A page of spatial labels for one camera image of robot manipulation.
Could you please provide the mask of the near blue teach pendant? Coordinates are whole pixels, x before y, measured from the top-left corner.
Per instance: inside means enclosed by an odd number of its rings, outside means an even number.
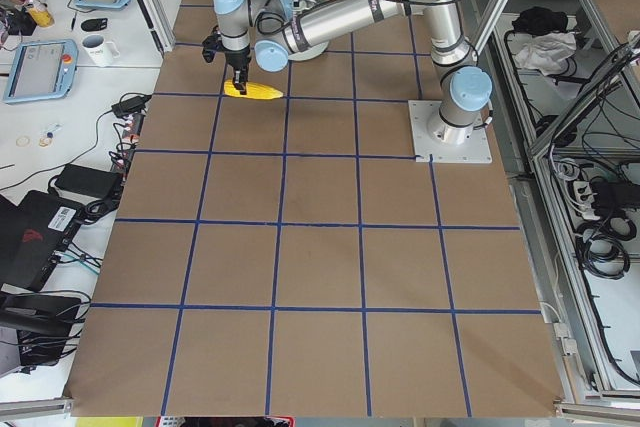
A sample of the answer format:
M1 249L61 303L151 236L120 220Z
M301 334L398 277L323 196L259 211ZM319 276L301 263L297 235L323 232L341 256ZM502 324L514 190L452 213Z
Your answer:
M18 104L65 97L73 84L77 60L78 47L72 39L21 43L3 101Z

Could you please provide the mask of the pale green metal pot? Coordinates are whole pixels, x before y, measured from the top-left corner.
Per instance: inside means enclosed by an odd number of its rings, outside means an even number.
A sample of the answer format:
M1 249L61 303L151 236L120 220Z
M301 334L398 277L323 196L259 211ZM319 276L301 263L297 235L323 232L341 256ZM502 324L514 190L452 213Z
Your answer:
M328 48L330 40L324 36L328 24L318 15L320 5L306 11L295 11L292 6L287 13L281 36L290 61L312 60Z

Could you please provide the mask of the black power adapter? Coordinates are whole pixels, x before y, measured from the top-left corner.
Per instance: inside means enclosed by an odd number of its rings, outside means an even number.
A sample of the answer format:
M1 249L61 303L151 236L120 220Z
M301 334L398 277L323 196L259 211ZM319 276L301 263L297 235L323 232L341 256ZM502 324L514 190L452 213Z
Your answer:
M151 95L135 95L120 100L111 106L111 112L118 118L125 118L129 115L141 113L151 98Z

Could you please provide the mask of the yellow toy on desk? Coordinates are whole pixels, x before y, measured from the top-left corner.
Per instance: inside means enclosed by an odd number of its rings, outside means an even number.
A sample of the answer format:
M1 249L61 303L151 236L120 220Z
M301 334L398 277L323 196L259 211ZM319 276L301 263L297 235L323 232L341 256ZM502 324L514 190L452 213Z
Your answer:
M47 6L39 0L29 0L24 7L37 26L48 28L55 24L54 17Z

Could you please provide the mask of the white cloth bundle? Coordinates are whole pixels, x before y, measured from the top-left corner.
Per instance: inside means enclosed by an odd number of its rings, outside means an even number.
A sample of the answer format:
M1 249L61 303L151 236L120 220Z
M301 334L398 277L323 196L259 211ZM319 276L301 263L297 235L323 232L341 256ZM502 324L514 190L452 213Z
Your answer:
M537 36L524 44L515 55L517 68L538 70L543 75L561 74L568 59L577 50L574 33L549 33Z

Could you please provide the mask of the black laptop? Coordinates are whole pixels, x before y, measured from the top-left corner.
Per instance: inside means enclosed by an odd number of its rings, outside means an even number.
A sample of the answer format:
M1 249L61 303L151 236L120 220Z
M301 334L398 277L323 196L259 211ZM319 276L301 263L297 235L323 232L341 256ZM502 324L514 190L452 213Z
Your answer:
M1 198L1 282L40 291L84 219L84 205L29 191L15 205Z

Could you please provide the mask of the glass pot lid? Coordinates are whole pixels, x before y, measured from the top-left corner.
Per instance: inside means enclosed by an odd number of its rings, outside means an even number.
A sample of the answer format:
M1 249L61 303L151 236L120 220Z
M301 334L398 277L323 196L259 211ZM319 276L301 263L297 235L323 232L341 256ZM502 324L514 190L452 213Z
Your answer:
M324 3L325 0L298 0L298 3L293 7L295 11L306 11Z

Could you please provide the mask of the yellow corn cob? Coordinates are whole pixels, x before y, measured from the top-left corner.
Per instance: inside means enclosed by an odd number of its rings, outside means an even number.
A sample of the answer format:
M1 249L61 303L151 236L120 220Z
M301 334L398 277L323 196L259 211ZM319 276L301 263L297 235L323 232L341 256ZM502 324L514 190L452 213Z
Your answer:
M231 79L224 82L224 93L230 97L254 100L272 100L284 97L284 93L280 90L256 82L247 82L243 90L238 90Z

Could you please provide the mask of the white mug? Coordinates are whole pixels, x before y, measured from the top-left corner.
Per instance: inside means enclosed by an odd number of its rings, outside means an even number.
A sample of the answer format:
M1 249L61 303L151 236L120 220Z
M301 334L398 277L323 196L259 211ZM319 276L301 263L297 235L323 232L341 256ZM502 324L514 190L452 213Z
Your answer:
M114 41L102 35L88 35L82 40L82 47L93 63L98 67L108 67L120 57L120 51Z

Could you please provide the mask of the black round desk object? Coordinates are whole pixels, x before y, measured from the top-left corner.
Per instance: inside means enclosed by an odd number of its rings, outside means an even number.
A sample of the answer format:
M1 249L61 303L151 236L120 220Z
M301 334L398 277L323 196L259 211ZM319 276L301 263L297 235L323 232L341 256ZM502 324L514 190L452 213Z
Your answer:
M84 20L80 27L84 32L99 32L103 31L108 26L107 18L91 18Z

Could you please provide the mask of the black cloth bundle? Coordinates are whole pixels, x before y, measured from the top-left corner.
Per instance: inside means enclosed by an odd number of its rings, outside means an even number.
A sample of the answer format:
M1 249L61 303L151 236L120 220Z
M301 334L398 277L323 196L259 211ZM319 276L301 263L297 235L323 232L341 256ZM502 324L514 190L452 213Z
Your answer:
M543 36L553 32L564 33L568 26L568 16L564 12L534 6L522 11L512 22L512 26L516 32L524 32L532 36Z

